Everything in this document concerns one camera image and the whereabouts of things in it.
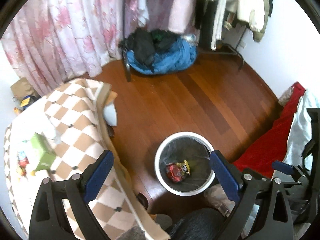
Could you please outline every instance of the metal screw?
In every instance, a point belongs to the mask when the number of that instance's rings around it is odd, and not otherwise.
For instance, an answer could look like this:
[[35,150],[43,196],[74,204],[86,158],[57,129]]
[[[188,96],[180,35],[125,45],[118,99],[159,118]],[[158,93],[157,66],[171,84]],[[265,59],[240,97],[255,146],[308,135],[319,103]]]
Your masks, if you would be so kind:
[[44,179],[43,179],[43,181],[42,181],[42,183],[43,183],[43,184],[48,184],[48,183],[49,183],[49,181],[50,181],[50,179],[49,179],[49,178],[44,178]]
[[280,184],[281,183],[281,179],[275,178],[275,183]]
[[246,179],[246,180],[252,179],[252,176],[251,176],[249,173],[244,174],[243,177],[244,177],[244,179]]
[[79,173],[73,174],[72,179],[74,180],[80,179],[80,174]]

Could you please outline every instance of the white wall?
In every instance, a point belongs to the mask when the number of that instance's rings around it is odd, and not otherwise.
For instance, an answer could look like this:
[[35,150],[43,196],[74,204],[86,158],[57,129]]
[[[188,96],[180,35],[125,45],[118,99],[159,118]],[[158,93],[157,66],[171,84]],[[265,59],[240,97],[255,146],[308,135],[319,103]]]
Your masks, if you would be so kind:
[[[239,33],[225,41],[235,46]],[[260,43],[247,30],[238,51],[279,98],[294,82],[320,88],[320,34],[295,0],[273,0],[272,16]]]
[[0,44],[0,206],[13,228],[23,239],[26,239],[19,222],[12,211],[11,201],[5,183],[3,162],[4,131],[16,117],[13,108],[18,106],[18,103],[12,100],[13,94],[10,86],[17,82],[17,80],[19,80],[19,77],[10,66],[2,45]]

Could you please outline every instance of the trash can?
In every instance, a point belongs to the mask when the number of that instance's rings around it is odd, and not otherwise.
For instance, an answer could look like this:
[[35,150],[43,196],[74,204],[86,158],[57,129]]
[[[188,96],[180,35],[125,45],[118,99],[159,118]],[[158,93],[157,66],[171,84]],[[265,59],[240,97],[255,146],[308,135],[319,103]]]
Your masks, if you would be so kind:
[[[210,167],[212,145],[203,136],[193,132],[178,132],[165,139],[155,157],[155,172],[162,186],[173,194],[193,196],[206,190],[215,174]],[[166,174],[169,163],[188,161],[191,175],[174,183]]]

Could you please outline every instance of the brown paper bag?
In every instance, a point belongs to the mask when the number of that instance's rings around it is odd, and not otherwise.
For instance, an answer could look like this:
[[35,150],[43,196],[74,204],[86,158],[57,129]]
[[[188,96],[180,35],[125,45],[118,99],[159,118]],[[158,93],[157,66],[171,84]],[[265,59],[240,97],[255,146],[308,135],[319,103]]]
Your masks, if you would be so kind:
[[14,95],[14,97],[19,100],[19,102],[22,101],[23,98],[25,98],[28,95],[31,95],[33,97],[39,98],[40,95],[37,91],[30,85],[29,81],[23,77],[17,82],[15,82],[11,86],[11,91]]

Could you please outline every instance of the green box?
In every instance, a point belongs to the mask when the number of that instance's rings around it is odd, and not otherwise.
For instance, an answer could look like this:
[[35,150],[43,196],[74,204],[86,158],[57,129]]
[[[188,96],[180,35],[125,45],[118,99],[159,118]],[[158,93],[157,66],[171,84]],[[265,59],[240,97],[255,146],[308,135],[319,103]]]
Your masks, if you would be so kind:
[[47,139],[38,133],[35,133],[30,139],[34,155],[32,160],[28,160],[30,164],[35,166],[35,171],[49,170],[52,163],[56,159],[54,150],[51,149]]

